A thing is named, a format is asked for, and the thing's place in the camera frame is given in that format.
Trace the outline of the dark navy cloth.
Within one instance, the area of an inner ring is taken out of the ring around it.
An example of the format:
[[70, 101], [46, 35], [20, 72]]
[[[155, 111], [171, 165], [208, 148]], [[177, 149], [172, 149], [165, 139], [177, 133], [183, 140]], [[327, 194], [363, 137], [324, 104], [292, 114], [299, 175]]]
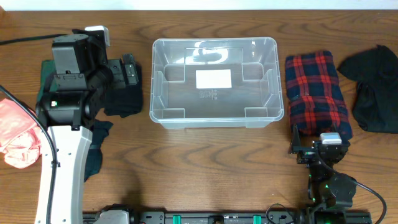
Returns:
[[103, 161], [101, 145], [105, 138], [109, 136], [109, 130], [112, 127], [112, 122], [95, 121], [93, 126], [93, 138], [86, 158], [84, 182], [86, 182], [91, 176], [100, 172]]

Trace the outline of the clear plastic storage container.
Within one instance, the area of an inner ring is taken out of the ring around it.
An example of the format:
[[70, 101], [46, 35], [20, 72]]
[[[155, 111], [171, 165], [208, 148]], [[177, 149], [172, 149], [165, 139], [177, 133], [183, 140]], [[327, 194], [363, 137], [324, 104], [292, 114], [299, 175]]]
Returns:
[[[231, 70], [232, 87], [197, 89], [197, 70]], [[158, 39], [149, 116], [165, 129], [264, 128], [284, 116], [277, 42], [271, 37]]]

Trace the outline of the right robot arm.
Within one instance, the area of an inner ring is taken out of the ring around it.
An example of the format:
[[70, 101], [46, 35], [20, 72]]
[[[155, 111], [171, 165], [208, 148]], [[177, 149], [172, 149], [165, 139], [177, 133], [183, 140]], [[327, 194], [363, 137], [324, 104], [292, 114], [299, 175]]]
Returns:
[[298, 212], [294, 223], [346, 223], [345, 210], [353, 206], [356, 185], [353, 178], [338, 173], [333, 166], [341, 161], [350, 143], [339, 133], [322, 133], [311, 146], [303, 146], [300, 132], [292, 128], [289, 152], [297, 163], [309, 169], [308, 197], [313, 205]]

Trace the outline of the green cloth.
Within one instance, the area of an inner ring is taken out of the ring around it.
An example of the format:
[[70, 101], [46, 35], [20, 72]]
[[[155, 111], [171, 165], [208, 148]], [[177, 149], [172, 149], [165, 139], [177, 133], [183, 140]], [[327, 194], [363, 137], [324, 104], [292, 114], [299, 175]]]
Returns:
[[40, 101], [43, 95], [47, 78], [53, 73], [56, 73], [55, 62], [53, 60], [43, 60], [40, 70], [40, 88], [37, 94], [37, 102]]

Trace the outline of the black crumpled cloth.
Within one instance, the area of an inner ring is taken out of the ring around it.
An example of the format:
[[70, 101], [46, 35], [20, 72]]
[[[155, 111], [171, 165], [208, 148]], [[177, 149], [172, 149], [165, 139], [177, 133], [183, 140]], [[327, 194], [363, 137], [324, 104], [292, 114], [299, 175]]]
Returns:
[[374, 133], [397, 133], [397, 55], [385, 45], [346, 58], [338, 71], [356, 81], [352, 110], [359, 127]]

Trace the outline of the black cloth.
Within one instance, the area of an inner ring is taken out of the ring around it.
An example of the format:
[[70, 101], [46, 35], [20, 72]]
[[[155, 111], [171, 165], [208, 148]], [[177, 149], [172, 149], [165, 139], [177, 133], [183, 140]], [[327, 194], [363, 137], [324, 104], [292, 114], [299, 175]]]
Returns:
[[397, 133], [397, 55], [385, 45], [346, 58], [338, 71], [356, 81], [352, 110], [359, 127], [374, 133]]
[[107, 116], [120, 116], [125, 118], [142, 111], [144, 97], [142, 90], [142, 67], [136, 64], [138, 83], [128, 85], [125, 89], [110, 90], [106, 94], [104, 113]]

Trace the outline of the red navy plaid cloth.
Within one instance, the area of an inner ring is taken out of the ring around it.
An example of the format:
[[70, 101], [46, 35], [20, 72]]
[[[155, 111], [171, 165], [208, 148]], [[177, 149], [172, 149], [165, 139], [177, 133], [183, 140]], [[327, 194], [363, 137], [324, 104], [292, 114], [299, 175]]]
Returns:
[[340, 89], [333, 55], [327, 50], [291, 55], [285, 60], [285, 83], [289, 99], [289, 121], [303, 136], [333, 133], [353, 137], [349, 113]]

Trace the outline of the pink crumpled cloth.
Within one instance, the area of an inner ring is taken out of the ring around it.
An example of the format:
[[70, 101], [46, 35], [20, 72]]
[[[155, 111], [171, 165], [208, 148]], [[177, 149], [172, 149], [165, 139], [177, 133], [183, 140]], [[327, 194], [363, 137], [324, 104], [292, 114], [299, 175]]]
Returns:
[[32, 165], [41, 155], [37, 123], [15, 102], [1, 101], [1, 153], [4, 162], [18, 169]]

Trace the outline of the white label in container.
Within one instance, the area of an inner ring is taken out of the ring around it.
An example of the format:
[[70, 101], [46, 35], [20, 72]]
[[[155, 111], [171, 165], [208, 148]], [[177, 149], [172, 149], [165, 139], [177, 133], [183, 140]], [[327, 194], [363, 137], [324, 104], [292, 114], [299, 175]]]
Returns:
[[197, 89], [231, 88], [231, 70], [197, 70], [195, 74]]

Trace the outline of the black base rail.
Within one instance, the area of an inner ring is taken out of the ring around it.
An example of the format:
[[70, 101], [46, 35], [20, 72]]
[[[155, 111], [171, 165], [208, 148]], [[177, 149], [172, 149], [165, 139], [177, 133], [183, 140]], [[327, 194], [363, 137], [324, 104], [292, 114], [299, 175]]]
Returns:
[[371, 224], [368, 212], [344, 210], [313, 211], [311, 208], [295, 211], [282, 205], [271, 205], [265, 212], [165, 212], [128, 209], [122, 205], [107, 206], [97, 213], [84, 213], [84, 224]]

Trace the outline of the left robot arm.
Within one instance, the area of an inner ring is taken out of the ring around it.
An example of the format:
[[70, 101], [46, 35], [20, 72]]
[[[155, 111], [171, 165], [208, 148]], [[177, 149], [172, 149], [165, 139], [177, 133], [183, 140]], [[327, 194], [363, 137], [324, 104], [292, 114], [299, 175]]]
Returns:
[[131, 54], [109, 60], [109, 35], [76, 30], [52, 44], [54, 69], [36, 114], [44, 125], [36, 223], [83, 223], [84, 174], [95, 117], [111, 90], [137, 83]]

